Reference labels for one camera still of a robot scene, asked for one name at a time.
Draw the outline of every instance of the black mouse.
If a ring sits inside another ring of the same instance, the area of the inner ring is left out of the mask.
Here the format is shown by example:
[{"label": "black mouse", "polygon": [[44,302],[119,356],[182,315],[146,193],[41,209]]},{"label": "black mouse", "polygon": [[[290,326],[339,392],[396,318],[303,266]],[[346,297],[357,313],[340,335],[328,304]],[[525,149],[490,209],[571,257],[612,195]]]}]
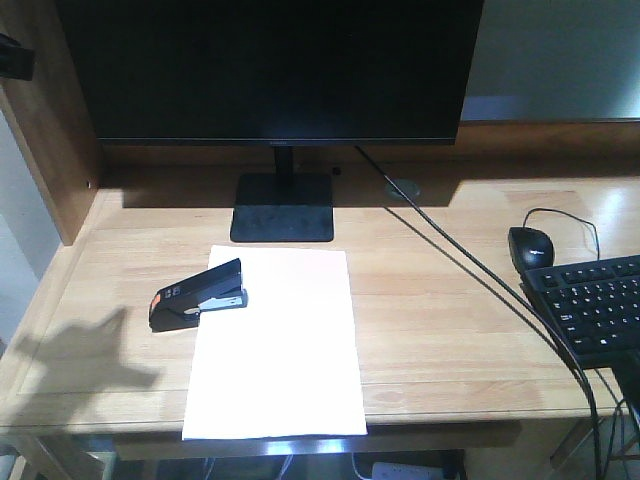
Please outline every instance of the black mouse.
[{"label": "black mouse", "polygon": [[546,233],[535,228],[511,227],[508,238],[511,260],[520,275],[525,270],[553,265],[553,243]]}]

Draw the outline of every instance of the monitor base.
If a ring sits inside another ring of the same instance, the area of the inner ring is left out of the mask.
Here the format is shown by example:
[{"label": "monitor base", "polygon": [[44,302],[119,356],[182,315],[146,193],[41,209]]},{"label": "monitor base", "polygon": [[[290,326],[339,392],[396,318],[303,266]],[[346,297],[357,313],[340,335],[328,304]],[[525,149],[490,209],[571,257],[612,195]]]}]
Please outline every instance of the monitor base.
[{"label": "monitor base", "polygon": [[240,177],[231,222],[233,242],[330,242],[333,235],[331,176]]}]

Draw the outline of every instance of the black stapler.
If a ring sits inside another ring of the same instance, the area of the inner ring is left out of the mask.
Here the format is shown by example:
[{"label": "black stapler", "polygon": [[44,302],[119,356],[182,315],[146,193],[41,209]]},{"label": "black stapler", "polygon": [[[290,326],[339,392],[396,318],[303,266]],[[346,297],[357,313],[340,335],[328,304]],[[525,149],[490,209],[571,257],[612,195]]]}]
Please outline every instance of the black stapler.
[{"label": "black stapler", "polygon": [[197,327],[200,313],[247,305],[240,259],[211,268],[158,290],[149,305],[154,332]]}]

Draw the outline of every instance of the keyboard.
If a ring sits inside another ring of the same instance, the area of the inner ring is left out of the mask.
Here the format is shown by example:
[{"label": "keyboard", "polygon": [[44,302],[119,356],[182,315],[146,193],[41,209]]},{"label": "keyboard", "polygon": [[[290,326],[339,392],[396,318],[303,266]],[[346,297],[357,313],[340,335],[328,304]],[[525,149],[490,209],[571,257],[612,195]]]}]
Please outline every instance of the keyboard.
[{"label": "keyboard", "polygon": [[640,255],[528,270],[527,298],[582,368],[640,351]]}]

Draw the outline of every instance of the sheet of paper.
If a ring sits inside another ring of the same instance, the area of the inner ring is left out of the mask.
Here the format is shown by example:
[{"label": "sheet of paper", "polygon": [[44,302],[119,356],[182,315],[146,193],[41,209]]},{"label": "sheet of paper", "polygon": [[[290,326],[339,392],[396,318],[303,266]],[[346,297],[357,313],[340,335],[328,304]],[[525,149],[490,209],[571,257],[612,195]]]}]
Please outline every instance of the sheet of paper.
[{"label": "sheet of paper", "polygon": [[366,434],[344,252],[211,249],[240,258],[246,308],[204,313],[183,439]]}]

